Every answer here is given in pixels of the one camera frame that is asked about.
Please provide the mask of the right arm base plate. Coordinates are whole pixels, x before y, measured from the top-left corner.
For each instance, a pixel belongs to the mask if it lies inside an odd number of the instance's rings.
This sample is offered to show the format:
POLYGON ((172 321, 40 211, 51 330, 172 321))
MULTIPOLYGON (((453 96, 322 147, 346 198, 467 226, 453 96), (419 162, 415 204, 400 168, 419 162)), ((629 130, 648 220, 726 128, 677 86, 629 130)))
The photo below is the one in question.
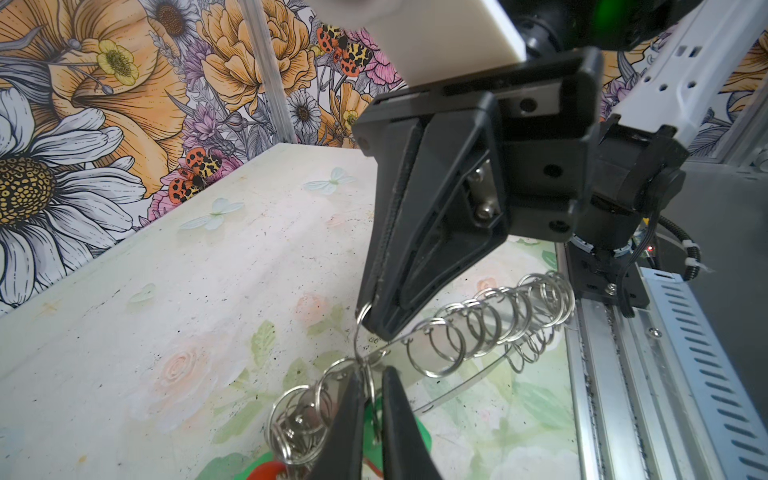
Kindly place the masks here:
POLYGON ((650 299, 636 265, 619 274, 631 256, 629 245, 618 251, 598 249, 592 244, 573 236, 565 244, 568 275, 576 297, 601 301, 620 307, 620 303, 632 308, 646 309, 650 299))

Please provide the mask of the aluminium front rail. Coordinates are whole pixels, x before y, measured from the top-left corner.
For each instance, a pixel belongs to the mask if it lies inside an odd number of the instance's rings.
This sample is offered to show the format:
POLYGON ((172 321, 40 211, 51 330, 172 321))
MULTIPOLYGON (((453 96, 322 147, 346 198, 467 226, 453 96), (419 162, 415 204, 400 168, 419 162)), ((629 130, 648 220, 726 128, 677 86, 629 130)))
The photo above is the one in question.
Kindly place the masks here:
POLYGON ((577 299, 564 328, 585 479, 727 479, 653 300, 577 299))

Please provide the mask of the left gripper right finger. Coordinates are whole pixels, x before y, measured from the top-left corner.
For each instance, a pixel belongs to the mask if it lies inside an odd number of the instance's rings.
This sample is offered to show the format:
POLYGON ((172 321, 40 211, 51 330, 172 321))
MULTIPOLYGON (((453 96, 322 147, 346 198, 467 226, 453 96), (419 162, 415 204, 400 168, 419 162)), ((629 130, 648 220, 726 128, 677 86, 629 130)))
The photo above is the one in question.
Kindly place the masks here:
MULTIPOLYGON (((400 381, 397 370, 386 367, 382 374, 382 414, 383 414, 383 442, 394 440, 396 432, 401 429, 405 433, 412 428, 412 421, 416 419, 411 410, 404 387, 400 381)), ((419 459, 407 458, 398 460, 389 454, 385 455, 388 466, 384 469, 386 479, 389 480, 439 480, 441 475, 429 457, 419 459)))

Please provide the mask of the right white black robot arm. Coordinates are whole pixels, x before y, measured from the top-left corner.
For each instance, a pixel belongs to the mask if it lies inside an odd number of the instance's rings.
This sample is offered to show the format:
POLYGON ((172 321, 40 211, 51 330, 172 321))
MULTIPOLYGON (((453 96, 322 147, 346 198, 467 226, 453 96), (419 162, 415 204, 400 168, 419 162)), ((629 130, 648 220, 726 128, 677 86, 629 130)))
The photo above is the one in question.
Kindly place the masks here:
POLYGON ((390 340, 509 235, 579 239, 579 291, 680 192, 763 1, 398 1, 365 28, 406 87, 354 124, 377 164, 357 320, 390 340))

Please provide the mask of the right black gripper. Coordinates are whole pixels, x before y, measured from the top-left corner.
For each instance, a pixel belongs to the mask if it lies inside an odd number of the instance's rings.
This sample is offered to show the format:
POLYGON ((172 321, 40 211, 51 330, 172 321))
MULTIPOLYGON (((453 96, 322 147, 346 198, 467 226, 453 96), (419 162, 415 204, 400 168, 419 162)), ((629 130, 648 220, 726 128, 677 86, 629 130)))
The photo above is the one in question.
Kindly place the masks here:
POLYGON ((399 334, 508 234, 566 239, 589 197, 603 57, 594 47, 377 97, 356 123, 376 162, 362 325, 399 334))

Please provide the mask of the green key tag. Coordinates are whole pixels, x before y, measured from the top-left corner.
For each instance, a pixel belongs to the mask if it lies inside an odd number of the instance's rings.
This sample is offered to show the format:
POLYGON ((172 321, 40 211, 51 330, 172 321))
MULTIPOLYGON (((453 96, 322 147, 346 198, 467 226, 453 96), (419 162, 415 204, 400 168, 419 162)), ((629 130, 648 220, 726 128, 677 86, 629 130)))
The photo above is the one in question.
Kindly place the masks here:
MULTIPOLYGON (((373 473, 375 479, 387 478, 386 472, 384 471, 384 469, 388 466, 388 461, 385 459, 386 454, 394 456, 398 460, 429 457, 432 447, 432 438, 430 433, 420 420, 414 419, 412 424, 413 427, 408 428, 405 433, 402 433, 401 429, 399 429, 396 432, 394 440, 375 444, 373 441, 373 421, 369 418, 366 418, 363 438, 363 465, 373 473)), ((272 453, 267 453, 259 457, 247 467, 244 467, 237 474, 229 475, 228 479, 246 479, 248 472, 252 468, 260 463, 271 460, 281 462, 277 460, 272 453)), ((288 478, 290 468, 288 465, 284 465, 287 467, 288 478)))

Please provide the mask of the red key tag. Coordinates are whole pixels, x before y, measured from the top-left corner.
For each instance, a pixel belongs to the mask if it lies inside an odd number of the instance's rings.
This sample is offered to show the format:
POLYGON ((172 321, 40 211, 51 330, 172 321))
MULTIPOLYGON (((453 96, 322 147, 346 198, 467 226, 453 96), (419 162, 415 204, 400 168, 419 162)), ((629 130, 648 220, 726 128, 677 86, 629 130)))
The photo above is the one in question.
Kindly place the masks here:
POLYGON ((287 467, 275 460, 256 465, 246 476, 247 480, 284 480, 286 478, 287 467))

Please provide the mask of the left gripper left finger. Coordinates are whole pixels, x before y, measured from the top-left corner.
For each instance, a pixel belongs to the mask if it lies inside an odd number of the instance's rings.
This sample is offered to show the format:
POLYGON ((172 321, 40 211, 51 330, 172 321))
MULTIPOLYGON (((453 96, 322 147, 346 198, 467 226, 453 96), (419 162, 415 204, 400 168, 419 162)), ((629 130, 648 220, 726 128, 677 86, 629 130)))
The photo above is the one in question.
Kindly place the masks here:
POLYGON ((366 399, 361 374, 354 371, 309 480, 361 479, 366 399))

